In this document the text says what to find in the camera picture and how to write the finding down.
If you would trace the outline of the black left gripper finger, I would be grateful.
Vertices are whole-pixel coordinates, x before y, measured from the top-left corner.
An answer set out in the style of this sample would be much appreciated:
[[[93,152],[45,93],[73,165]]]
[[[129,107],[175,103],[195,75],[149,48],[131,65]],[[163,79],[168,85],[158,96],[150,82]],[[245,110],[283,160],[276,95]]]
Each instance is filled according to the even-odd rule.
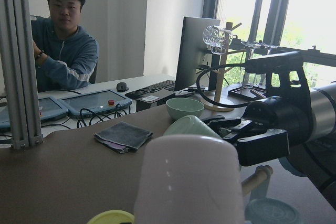
[[[236,126],[241,123],[241,118],[225,118],[223,115],[210,116],[201,119],[212,130],[219,130],[221,127],[231,127]]]

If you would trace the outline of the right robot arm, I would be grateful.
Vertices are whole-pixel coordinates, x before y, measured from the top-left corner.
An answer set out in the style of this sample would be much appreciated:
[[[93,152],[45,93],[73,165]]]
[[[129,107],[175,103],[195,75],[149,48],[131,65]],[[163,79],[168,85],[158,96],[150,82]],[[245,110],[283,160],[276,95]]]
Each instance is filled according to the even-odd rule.
[[[280,159],[335,205],[335,83],[252,101],[238,118],[213,115],[202,121],[236,147],[241,165]]]

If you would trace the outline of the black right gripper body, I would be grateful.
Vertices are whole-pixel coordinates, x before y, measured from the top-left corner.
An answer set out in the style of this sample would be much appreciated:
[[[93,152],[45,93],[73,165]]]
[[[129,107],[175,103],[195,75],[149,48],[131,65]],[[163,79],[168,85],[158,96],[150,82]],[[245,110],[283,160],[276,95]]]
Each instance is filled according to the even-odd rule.
[[[251,166],[289,155],[292,146],[311,134],[310,95],[273,96],[251,102],[242,116],[253,122],[251,136],[237,140],[239,163]]]

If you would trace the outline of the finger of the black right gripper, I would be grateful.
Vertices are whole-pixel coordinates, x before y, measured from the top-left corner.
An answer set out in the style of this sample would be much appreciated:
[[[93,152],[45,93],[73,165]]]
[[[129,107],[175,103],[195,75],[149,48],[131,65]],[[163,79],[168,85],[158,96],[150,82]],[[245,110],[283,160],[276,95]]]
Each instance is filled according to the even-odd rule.
[[[237,140],[253,126],[251,120],[245,120],[233,127],[221,127],[219,135],[224,140]]]

